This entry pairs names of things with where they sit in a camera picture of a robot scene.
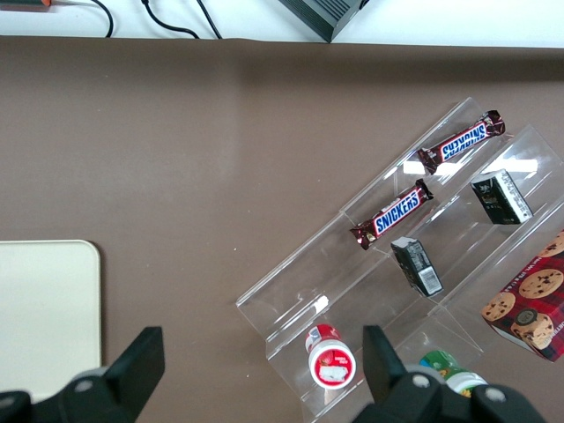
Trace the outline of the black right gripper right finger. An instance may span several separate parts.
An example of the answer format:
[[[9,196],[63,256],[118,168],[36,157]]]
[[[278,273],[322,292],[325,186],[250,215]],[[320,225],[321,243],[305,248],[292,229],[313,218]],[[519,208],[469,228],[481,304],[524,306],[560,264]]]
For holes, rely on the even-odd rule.
[[[409,371],[381,327],[366,325],[362,339],[363,373],[374,402],[356,422],[543,422],[520,392],[493,384],[470,397],[455,393],[426,370]]]

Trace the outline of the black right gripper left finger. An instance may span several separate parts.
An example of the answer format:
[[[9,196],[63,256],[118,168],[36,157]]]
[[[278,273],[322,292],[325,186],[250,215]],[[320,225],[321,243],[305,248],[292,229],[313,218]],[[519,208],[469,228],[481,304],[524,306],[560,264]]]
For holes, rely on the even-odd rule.
[[[76,375],[33,403],[23,390],[1,394],[2,422],[135,422],[165,372],[163,331],[146,327],[109,367]]]

